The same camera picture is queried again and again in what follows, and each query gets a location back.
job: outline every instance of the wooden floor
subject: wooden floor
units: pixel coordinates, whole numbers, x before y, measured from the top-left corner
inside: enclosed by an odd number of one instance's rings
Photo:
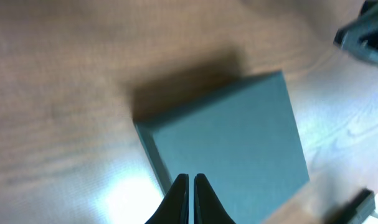
[[[269,223],[318,223],[378,192],[378,67],[332,44],[361,6],[0,0],[0,223],[143,223],[162,195],[130,90],[221,52],[246,75],[285,73],[311,182]]]

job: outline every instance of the black object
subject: black object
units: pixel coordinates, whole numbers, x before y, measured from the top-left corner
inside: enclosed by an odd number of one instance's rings
[[[339,29],[334,42],[353,56],[378,64],[378,1],[366,1],[359,18]]]
[[[363,189],[356,198],[332,217],[328,224],[361,224],[376,209],[374,192]]]
[[[179,174],[164,200],[146,224],[187,224],[189,221],[189,176]],[[207,177],[197,174],[194,179],[194,223],[234,224]]]

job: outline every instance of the wood grain surface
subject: wood grain surface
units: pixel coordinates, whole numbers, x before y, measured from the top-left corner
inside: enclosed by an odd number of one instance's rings
[[[221,52],[246,75],[285,73],[311,182],[266,222],[319,223],[378,192],[378,67],[333,45],[361,6],[0,0],[0,223],[146,221],[162,195],[130,89]]]

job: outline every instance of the teal box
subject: teal box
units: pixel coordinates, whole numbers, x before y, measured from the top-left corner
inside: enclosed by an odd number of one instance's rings
[[[237,223],[262,222],[309,181],[281,72],[135,125],[164,193],[178,174],[204,173]]]

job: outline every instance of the wooden table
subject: wooden table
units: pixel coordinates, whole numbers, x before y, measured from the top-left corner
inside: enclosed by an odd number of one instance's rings
[[[332,44],[361,6],[0,0],[0,223],[145,221],[162,195],[130,90],[221,52],[247,75],[285,73],[311,182],[269,223],[318,223],[378,192],[378,67]]]

